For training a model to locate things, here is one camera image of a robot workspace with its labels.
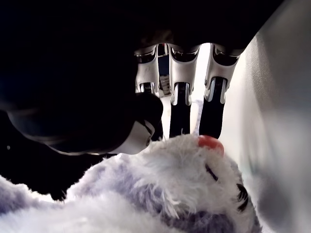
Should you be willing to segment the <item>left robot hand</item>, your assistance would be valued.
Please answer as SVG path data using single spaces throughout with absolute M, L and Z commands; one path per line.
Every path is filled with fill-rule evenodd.
M 134 53 L 160 43 L 243 51 L 279 0 L 3 0 L 0 108 L 67 155 L 136 154 L 163 106 L 137 93 Z

